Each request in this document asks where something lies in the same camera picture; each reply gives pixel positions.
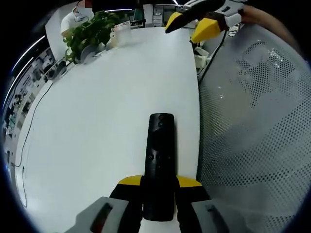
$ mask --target white desk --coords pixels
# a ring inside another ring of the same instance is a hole
[[[119,180],[143,174],[152,113],[174,114],[178,174],[196,176],[199,94],[189,32],[132,32],[132,45],[73,67],[36,110],[22,166],[27,212],[42,232],[68,230],[79,212],[109,197]],[[19,137],[17,161],[34,108]],[[21,171],[17,168],[17,185],[24,200]],[[154,224],[144,220],[140,232],[178,232],[176,222],[152,229]]]

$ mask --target potted plant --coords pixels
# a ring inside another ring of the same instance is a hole
[[[124,14],[97,12],[88,22],[74,28],[70,35],[64,38],[68,49],[65,59],[79,63],[82,51],[89,46],[97,48],[101,43],[104,45],[110,39],[111,29],[124,21]]]

